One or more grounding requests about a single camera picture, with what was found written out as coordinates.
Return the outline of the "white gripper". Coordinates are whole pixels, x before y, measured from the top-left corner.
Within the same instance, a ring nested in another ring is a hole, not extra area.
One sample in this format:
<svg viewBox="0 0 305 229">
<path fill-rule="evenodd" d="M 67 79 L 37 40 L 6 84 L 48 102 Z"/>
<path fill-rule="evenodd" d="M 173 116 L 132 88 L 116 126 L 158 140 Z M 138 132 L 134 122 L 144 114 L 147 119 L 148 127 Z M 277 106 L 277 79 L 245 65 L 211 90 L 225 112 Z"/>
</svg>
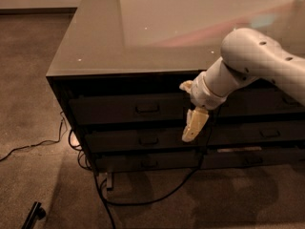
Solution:
<svg viewBox="0 0 305 229">
<path fill-rule="evenodd" d="M 208 88 L 205 76 L 206 73 L 202 72 L 193 81 L 187 80 L 179 85 L 180 90 L 191 91 L 190 99 L 196 106 L 193 110 L 187 111 L 186 127 L 182 135 L 184 142 L 193 141 L 207 123 L 208 111 L 216 109 L 227 100 L 226 96 L 218 96 Z"/>
</svg>

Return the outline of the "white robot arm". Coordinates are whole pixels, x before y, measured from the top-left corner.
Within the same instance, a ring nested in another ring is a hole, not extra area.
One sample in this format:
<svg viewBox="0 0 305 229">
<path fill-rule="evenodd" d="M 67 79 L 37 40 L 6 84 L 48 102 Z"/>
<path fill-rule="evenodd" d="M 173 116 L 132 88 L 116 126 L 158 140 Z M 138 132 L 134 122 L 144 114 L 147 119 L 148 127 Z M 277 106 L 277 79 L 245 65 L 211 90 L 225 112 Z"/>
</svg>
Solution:
<svg viewBox="0 0 305 229">
<path fill-rule="evenodd" d="M 223 39 L 220 57 L 195 79 L 180 84 L 194 108 L 187 112 L 182 140 L 193 141 L 205 126 L 209 111 L 229 94 L 264 79 L 305 105 L 305 59 L 290 54 L 271 37 L 253 29 L 231 31 Z"/>
</svg>

